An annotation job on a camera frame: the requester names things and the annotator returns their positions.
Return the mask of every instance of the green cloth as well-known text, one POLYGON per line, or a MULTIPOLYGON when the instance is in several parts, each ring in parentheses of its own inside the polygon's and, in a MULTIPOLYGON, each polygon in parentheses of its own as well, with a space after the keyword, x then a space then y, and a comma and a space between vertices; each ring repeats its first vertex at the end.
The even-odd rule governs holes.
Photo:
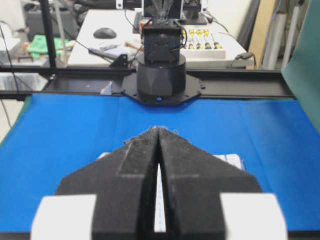
MULTIPOLYGON (((61 51, 58 51, 59 49, 63 48, 63 42, 61 38, 55 37, 54 38, 54 45, 56 50, 56 55, 61 55, 61 51)), ((28 47, 28 52, 32 54, 32 56, 35 59, 38 59, 40 55, 48 54, 48 45, 47 45, 47 39, 44 35, 35 35, 32 44, 28 47)))
POLYGON ((320 0, 312 0, 294 55, 282 74, 313 125, 320 132, 319 10, 320 0))

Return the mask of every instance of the blue table surface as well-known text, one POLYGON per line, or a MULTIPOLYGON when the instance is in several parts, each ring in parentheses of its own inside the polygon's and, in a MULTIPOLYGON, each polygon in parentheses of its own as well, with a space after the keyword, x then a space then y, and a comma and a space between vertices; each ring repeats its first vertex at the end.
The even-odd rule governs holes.
POLYGON ((154 126, 211 154, 240 155, 276 194, 290 231, 320 231, 320 135, 295 100, 150 107, 125 97, 36 94, 0 147, 0 232, 29 232, 42 197, 63 177, 154 126))

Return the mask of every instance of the computer mouse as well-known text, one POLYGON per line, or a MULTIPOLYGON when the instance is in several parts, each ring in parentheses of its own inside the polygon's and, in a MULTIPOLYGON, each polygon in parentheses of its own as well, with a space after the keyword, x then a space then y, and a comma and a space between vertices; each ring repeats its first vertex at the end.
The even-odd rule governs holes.
POLYGON ((93 36, 96 39, 115 39, 117 37, 117 34, 110 28, 100 28, 95 31, 93 36))

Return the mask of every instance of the wooden board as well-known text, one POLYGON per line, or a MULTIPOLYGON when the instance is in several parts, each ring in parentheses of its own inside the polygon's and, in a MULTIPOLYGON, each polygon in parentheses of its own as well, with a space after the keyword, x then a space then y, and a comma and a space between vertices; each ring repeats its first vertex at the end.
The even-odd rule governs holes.
POLYGON ((278 0, 261 0, 260 3, 249 48, 249 52, 255 54, 257 69, 261 68, 264 59, 269 25, 277 3, 278 0))

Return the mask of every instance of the workbench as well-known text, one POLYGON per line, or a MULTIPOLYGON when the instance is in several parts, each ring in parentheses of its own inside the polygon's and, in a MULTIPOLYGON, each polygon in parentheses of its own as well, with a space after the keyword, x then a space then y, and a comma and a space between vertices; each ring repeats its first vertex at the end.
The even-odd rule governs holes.
MULTIPOLYGON (((126 14, 129 21, 133 24, 137 11, 127 10, 126 14)), ((231 66, 234 68, 245 68, 253 66, 254 60, 239 60, 235 58, 239 54, 247 51, 226 31, 216 23, 209 24, 209 29, 215 29, 218 32, 219 43, 226 49, 225 59, 186 59, 187 69, 227 69, 231 66)), ((87 48, 99 48, 102 43, 110 45, 123 45, 125 42, 141 41, 139 34, 133 34, 133 27, 125 18, 125 12, 121 10, 90 10, 84 20, 77 41, 85 45, 87 48), (101 28, 110 28, 117 33, 115 39, 96 39, 95 31, 101 28)), ((68 67, 107 67, 110 63, 98 56, 89 54, 89 51, 80 44, 76 43, 68 61, 68 67)))

